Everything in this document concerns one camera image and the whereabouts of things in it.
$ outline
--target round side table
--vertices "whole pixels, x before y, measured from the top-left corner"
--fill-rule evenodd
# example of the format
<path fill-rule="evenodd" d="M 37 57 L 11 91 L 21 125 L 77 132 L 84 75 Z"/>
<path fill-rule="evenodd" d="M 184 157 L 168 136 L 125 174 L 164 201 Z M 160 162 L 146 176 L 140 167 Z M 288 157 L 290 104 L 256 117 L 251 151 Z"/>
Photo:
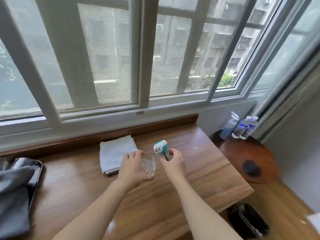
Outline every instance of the round side table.
<path fill-rule="evenodd" d="M 276 159 L 262 143 L 251 136 L 242 140 L 230 135 L 224 140 L 220 132 L 215 132 L 211 141 L 246 181 L 263 184 L 279 178 Z"/>

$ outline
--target person's left arm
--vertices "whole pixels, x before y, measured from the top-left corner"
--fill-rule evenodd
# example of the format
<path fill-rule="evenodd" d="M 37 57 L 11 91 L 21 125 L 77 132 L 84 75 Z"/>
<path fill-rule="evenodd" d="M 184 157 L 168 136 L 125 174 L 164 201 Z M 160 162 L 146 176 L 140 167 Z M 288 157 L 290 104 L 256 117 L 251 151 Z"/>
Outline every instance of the person's left arm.
<path fill-rule="evenodd" d="M 142 150 L 125 155 L 118 178 L 53 240 L 101 240 L 126 194 L 144 181 L 152 180 L 152 177 L 141 169 L 141 155 L 143 155 Z"/>

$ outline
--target glass cup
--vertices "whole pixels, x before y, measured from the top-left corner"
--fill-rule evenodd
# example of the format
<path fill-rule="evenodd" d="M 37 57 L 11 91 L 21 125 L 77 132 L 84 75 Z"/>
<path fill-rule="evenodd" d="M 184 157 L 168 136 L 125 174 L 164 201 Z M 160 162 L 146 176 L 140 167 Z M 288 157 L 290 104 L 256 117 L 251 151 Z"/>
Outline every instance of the glass cup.
<path fill-rule="evenodd" d="M 141 167 L 146 174 L 153 176 L 156 171 L 156 161 L 151 154 L 145 153 L 141 157 Z"/>

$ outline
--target plastic bottle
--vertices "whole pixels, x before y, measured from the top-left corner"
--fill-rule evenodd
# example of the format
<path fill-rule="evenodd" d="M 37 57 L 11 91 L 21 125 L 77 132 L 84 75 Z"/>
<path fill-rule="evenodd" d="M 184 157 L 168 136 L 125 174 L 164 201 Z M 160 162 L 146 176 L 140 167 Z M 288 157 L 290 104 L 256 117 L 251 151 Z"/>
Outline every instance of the plastic bottle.
<path fill-rule="evenodd" d="M 154 144 L 153 150 L 155 153 L 160 153 L 167 161 L 172 159 L 172 155 L 168 151 L 168 143 L 165 140 L 158 141 Z"/>
<path fill-rule="evenodd" d="M 254 129 L 256 128 L 257 124 L 258 124 L 258 119 L 259 117 L 257 116 L 254 116 L 253 119 L 250 121 L 249 123 L 249 126 L 248 128 L 246 129 L 245 132 L 243 132 L 241 135 L 240 135 L 240 138 L 245 140 L 247 139 L 251 133 L 254 131 Z"/>
<path fill-rule="evenodd" d="M 238 124 L 237 128 L 233 131 L 232 137 L 239 138 L 241 134 L 248 129 L 251 119 L 251 116 L 247 116 L 245 119 L 242 119 Z"/>
<path fill-rule="evenodd" d="M 233 129 L 239 122 L 239 116 L 231 111 L 231 118 L 224 125 L 222 132 L 220 133 L 220 137 L 222 139 L 226 139 L 232 133 Z"/>

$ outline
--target white cloth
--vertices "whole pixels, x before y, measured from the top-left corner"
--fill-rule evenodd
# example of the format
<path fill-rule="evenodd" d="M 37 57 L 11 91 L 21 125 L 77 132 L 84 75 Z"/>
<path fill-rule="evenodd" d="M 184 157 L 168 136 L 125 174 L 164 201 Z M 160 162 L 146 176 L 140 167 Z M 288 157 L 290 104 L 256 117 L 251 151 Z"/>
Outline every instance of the white cloth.
<path fill-rule="evenodd" d="M 137 150 L 134 139 L 129 135 L 115 140 L 100 142 L 100 166 L 102 173 L 108 175 L 118 171 L 124 154 Z"/>

